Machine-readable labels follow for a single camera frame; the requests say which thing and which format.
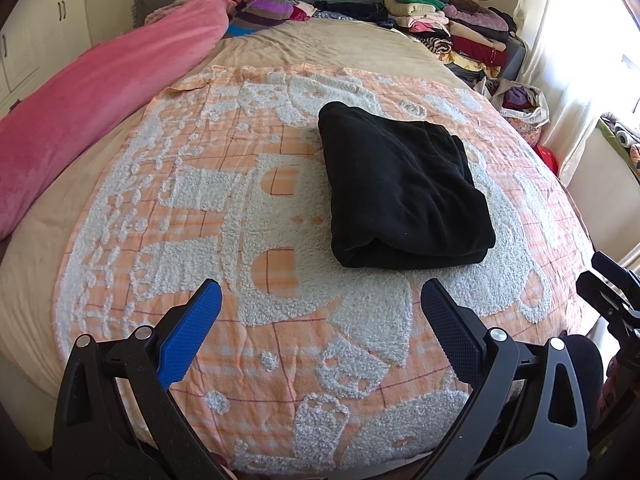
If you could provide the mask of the white wardrobe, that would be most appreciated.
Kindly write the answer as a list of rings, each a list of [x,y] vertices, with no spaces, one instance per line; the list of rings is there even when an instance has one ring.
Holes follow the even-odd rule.
[[[1,114],[90,46],[85,0],[18,0],[1,29]]]

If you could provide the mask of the black JKISS sweatshirt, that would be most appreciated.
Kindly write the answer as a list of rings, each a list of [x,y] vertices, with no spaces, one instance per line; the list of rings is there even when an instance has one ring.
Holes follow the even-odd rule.
[[[346,268],[428,270],[485,259],[496,244],[460,138],[329,102],[319,112],[331,247]]]

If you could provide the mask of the orange white teddy blanket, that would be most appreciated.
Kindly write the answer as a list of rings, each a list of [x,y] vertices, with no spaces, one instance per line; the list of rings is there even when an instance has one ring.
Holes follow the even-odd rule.
[[[264,474],[364,468],[434,448],[469,394],[419,306],[425,271],[334,258],[317,130],[341,102],[459,138],[497,243],[438,270],[452,298],[525,341],[588,333],[575,292],[590,240],[564,188],[478,93],[311,65],[213,65],[149,102],[70,236],[54,293],[62,356],[126,337],[205,280],[220,315],[172,395],[231,465]]]

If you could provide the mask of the red plastic bag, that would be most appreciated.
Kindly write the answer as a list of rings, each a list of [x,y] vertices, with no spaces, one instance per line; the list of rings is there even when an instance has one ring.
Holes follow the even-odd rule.
[[[552,151],[550,151],[548,148],[545,148],[544,146],[536,145],[534,147],[534,152],[544,163],[544,166],[546,166],[552,172],[552,174],[557,177],[559,175],[559,163]]]

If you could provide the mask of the pile of folded clothes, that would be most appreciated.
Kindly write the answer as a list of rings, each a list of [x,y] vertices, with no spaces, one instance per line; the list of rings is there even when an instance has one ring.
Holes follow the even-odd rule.
[[[467,84],[518,78],[525,46],[510,14],[474,0],[383,0],[403,34]]]

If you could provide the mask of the beige bed sheet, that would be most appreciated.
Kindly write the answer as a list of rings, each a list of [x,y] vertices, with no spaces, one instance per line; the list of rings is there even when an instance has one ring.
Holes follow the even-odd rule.
[[[461,88],[464,83],[426,47],[363,22],[284,24],[222,40],[208,62],[277,67],[308,63],[418,77]],[[50,404],[62,367],[52,327],[53,289],[70,232],[99,175],[141,119],[134,114],[85,150],[37,198],[16,227],[1,261],[1,399]]]

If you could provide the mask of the dark clothes near headboard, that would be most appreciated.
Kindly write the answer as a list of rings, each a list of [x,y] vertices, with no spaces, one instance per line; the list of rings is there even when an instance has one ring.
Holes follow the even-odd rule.
[[[339,21],[360,21],[391,29],[395,21],[390,17],[382,3],[326,2],[316,1],[315,18],[328,18]]]

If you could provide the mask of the floral fabric bag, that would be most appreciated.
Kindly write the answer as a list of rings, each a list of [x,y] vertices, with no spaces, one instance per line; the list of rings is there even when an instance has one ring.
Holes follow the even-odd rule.
[[[550,110],[544,92],[520,82],[499,78],[483,78],[474,90],[488,99],[499,115],[534,148],[542,128],[550,120]]]

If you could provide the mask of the striped colourful pillow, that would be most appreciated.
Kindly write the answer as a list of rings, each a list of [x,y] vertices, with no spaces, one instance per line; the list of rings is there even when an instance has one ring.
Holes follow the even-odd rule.
[[[232,10],[226,38],[242,37],[287,21],[306,22],[311,14],[294,0],[242,0]]]

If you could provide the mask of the white curtain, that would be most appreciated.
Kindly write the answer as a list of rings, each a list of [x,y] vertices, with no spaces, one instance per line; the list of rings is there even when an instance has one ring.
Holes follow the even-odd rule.
[[[518,0],[527,54],[520,79],[544,92],[541,144],[569,184],[598,119],[639,122],[639,29],[624,0]]]

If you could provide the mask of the pink plush blanket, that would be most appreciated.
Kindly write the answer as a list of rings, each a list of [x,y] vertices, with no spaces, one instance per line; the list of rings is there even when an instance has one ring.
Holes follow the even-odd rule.
[[[241,0],[189,0],[161,20],[102,42],[1,121],[1,234],[83,151],[201,63]]]

